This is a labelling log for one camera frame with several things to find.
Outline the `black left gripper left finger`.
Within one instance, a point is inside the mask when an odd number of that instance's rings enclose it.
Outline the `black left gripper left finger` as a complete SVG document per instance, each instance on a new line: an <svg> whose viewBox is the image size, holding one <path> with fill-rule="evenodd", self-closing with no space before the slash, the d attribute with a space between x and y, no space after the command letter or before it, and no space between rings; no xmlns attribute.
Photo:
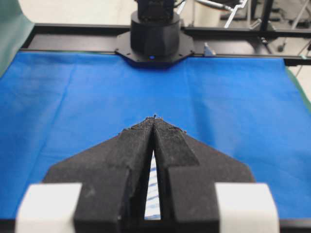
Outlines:
<svg viewBox="0 0 311 233"><path fill-rule="evenodd" d="M18 233L119 233L142 217L142 196L154 126L149 117L117 136L51 166L30 185L16 217Z"/></svg>

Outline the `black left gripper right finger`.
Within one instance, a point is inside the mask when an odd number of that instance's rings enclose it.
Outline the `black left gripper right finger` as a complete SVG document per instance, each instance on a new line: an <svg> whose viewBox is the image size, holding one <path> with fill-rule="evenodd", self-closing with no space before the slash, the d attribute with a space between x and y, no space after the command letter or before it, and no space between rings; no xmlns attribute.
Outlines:
<svg viewBox="0 0 311 233"><path fill-rule="evenodd" d="M270 189L246 164L160 118L152 128L164 232L279 232Z"/></svg>

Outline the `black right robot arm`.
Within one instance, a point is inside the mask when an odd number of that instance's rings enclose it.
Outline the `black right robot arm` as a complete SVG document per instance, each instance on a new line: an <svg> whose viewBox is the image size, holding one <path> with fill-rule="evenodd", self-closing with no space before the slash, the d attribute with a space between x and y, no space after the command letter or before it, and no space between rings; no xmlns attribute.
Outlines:
<svg viewBox="0 0 311 233"><path fill-rule="evenodd" d="M193 38L181 31L174 0L139 0L130 31L117 36L115 52L139 67L170 67L194 55Z"/></svg>

